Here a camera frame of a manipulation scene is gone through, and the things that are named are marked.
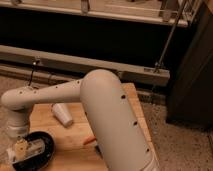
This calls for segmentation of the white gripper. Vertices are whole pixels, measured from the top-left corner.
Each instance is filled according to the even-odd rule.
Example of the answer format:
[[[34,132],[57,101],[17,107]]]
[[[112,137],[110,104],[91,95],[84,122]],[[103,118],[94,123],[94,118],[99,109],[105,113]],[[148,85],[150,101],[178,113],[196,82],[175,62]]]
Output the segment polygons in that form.
[[[23,118],[9,118],[6,123],[6,133],[10,138],[25,137],[30,130],[30,122]],[[28,142],[20,139],[14,144],[15,157],[22,160],[26,156]]]

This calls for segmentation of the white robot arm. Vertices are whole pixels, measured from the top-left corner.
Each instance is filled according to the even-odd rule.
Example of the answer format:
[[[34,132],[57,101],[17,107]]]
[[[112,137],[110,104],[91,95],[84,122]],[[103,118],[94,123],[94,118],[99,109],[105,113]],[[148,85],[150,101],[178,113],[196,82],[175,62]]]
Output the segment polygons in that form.
[[[93,70],[84,78],[41,89],[11,89],[1,96],[8,111],[10,137],[29,133],[29,117],[36,104],[82,104],[108,171],[160,171],[122,83],[112,72]]]

